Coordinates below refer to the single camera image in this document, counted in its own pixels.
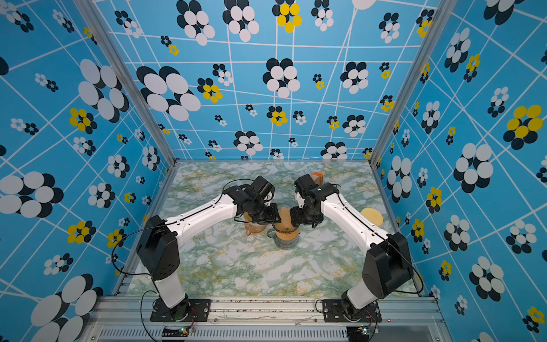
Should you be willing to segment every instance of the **marble tabletop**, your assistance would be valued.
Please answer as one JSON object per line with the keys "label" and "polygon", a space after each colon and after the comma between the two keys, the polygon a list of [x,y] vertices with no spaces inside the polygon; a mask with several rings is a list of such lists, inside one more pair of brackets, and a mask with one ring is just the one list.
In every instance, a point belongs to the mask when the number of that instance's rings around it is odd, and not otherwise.
{"label": "marble tabletop", "polygon": [[[379,210],[384,218],[381,227],[395,232],[370,167],[362,162],[182,163],[160,217],[179,215],[210,201],[228,181],[258,175],[274,184],[279,208],[290,208],[297,205],[294,181],[312,172],[339,184],[356,209]],[[188,296],[338,297],[357,283],[364,255],[330,219],[325,217],[315,229],[301,226],[298,245],[291,250],[279,249],[267,237],[270,227],[247,236],[243,223],[225,220],[186,242],[180,248],[178,276]],[[137,272],[146,271],[143,268],[139,264]],[[126,295],[142,295],[149,289],[154,289],[149,276],[134,276]],[[411,281],[400,289],[416,290]]]}

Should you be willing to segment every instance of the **black mounting plate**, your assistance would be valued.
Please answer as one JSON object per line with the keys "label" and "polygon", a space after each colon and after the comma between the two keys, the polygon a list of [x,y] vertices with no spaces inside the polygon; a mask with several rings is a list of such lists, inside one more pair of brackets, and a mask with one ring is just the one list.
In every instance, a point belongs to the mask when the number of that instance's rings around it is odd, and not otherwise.
{"label": "black mounting plate", "polygon": [[376,306],[375,302],[370,303],[364,308],[365,311],[368,311],[372,315],[372,320],[369,314],[365,312],[365,315],[359,321],[350,321],[344,315],[344,310],[342,309],[342,300],[341,299],[323,299],[323,319],[326,323],[337,323],[337,322],[351,322],[351,323],[370,323],[381,322],[382,315],[380,314],[380,309]]}
{"label": "black mounting plate", "polygon": [[[209,308],[211,307],[210,299],[189,299],[188,314],[185,318],[178,322],[207,322],[209,316]],[[192,309],[196,310],[197,316],[194,316]],[[150,315],[151,322],[175,322],[169,309],[165,306],[164,301],[156,299],[152,304],[152,314]]]}

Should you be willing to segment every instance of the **robotic arm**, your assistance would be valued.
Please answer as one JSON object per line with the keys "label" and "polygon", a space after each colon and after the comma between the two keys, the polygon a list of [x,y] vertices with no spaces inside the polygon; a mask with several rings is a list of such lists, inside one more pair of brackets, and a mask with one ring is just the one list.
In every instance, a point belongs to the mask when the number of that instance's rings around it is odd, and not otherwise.
{"label": "robotic arm", "polygon": [[365,254],[362,278],[342,294],[342,308],[349,320],[360,319],[368,304],[385,298],[412,278],[408,243],[401,233],[392,235],[375,226],[330,183],[318,186],[310,175],[303,175],[294,185],[299,206],[290,210],[293,226],[310,224],[315,228],[327,216]]}
{"label": "robotic arm", "polygon": [[277,204],[271,203],[275,187],[258,176],[251,185],[232,186],[220,197],[184,214],[161,219],[151,217],[146,223],[137,254],[152,276],[160,298],[173,320],[184,318],[188,312],[188,296],[176,270],[180,264],[178,249],[194,235],[215,223],[247,212],[253,223],[279,223]]}

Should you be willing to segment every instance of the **yellow disc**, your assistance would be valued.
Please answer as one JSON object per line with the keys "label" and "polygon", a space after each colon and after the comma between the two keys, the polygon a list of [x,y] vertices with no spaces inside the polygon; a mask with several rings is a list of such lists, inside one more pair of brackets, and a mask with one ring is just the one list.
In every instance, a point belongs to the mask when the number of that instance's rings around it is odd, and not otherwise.
{"label": "yellow disc", "polygon": [[524,117],[524,115],[526,115],[526,111],[528,109],[525,107],[525,106],[520,106],[519,108],[515,109],[515,114],[514,116],[517,118],[517,119],[522,119]]}
{"label": "yellow disc", "polygon": [[533,118],[528,122],[528,129],[531,131],[538,131],[541,127],[543,127],[543,119]]}
{"label": "yellow disc", "polygon": [[520,126],[515,130],[515,135],[519,138],[524,138],[526,135],[528,135],[529,129],[526,126]]}
{"label": "yellow disc", "polygon": [[292,22],[288,22],[285,24],[285,31],[287,31],[287,33],[291,33],[294,31],[294,24]]}
{"label": "yellow disc", "polygon": [[528,109],[528,117],[536,118],[542,113],[542,107],[540,105],[533,105]]}
{"label": "yellow disc", "polygon": [[365,208],[361,210],[361,215],[367,218],[367,220],[374,223],[376,226],[381,226],[383,223],[382,214],[374,208]]}
{"label": "yellow disc", "polygon": [[302,25],[302,17],[300,15],[295,15],[293,18],[293,24],[294,26]]}
{"label": "yellow disc", "polygon": [[290,6],[288,4],[282,4],[281,8],[279,8],[282,15],[287,15],[290,12]]}
{"label": "yellow disc", "polygon": [[298,4],[292,4],[290,6],[290,13],[292,15],[296,15],[296,14],[300,13],[300,6],[298,6]]}
{"label": "yellow disc", "polygon": [[285,26],[285,24],[287,23],[287,18],[285,18],[284,15],[280,15],[277,17],[277,24],[281,27]]}
{"label": "yellow disc", "polygon": [[520,126],[520,120],[518,119],[511,119],[507,123],[507,129],[510,131],[516,130],[517,128],[519,128],[519,126]]}

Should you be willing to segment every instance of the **patterned wallpaper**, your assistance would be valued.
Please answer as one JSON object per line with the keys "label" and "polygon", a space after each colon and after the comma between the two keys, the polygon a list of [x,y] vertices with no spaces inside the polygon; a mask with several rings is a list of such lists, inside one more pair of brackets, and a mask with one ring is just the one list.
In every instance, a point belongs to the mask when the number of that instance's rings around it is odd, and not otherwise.
{"label": "patterned wallpaper", "polygon": [[363,160],[439,0],[94,3],[176,157]]}
{"label": "patterned wallpaper", "polygon": [[454,341],[546,341],[547,3],[459,0],[381,162]]}
{"label": "patterned wallpaper", "polygon": [[0,341],[72,341],[168,166],[71,1],[0,14]]}

